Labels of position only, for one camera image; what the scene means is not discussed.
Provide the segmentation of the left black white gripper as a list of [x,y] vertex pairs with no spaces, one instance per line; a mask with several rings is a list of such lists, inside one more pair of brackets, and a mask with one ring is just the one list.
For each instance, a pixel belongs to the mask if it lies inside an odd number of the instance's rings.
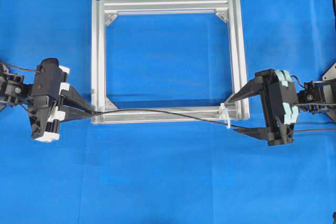
[[[65,71],[59,66],[57,58],[47,58],[37,66],[34,83],[29,93],[29,121],[31,137],[40,142],[50,143],[59,139],[59,119],[49,120],[53,108],[59,99],[61,83],[66,79],[69,70]],[[62,89],[63,105],[59,111],[65,112],[62,122],[84,120],[94,116],[92,106],[77,92],[74,87],[69,90]]]

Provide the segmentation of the right black teal gripper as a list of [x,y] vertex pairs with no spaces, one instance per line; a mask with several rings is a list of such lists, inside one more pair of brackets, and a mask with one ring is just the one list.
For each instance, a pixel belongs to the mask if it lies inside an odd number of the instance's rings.
[[259,140],[269,146],[293,143],[299,116],[295,83],[287,70],[268,69],[257,72],[228,102],[260,95],[266,127],[238,128],[234,132]]

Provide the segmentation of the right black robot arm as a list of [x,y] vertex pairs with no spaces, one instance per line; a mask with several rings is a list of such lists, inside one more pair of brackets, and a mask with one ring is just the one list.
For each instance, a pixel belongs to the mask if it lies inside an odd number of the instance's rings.
[[296,91],[292,76],[286,70],[268,69],[255,73],[231,102],[260,96],[265,127],[236,127],[235,132],[267,141],[269,146],[293,143],[299,113],[325,113],[335,120],[335,79],[304,83]]

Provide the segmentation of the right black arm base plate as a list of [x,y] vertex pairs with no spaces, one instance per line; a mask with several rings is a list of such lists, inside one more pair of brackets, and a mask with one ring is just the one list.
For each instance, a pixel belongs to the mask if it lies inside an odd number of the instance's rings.
[[335,123],[335,63],[324,73],[322,81],[325,103],[328,103],[326,114]]

